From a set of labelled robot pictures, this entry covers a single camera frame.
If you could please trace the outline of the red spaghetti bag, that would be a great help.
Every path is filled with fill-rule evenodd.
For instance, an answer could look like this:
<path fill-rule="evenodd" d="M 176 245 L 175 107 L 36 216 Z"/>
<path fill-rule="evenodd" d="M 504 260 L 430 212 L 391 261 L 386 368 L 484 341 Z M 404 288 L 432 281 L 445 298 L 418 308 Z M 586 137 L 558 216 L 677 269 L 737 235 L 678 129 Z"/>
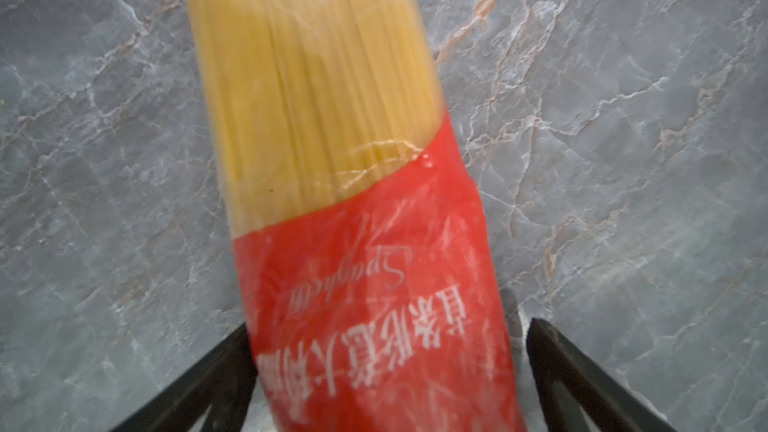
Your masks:
<path fill-rule="evenodd" d="M 416 0 L 186 2 L 276 428 L 523 430 Z"/>

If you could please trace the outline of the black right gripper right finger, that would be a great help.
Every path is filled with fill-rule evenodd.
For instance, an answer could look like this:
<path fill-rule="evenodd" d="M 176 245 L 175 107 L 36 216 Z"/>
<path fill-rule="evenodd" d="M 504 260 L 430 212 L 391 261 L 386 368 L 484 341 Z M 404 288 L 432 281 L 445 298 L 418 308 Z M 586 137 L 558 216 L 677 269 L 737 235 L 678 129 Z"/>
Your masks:
<path fill-rule="evenodd" d="M 550 431 L 674 431 L 548 321 L 531 320 L 526 351 Z"/>

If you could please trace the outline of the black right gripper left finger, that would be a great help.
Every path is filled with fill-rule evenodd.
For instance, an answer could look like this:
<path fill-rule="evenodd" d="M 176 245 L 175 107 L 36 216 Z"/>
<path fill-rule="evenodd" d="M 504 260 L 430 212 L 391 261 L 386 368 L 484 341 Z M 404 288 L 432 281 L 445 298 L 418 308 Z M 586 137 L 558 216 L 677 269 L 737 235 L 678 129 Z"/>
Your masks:
<path fill-rule="evenodd" d="M 115 429 L 189 431 L 203 419 L 204 431 L 239 432 L 257 377 L 247 328 L 241 325 Z"/>

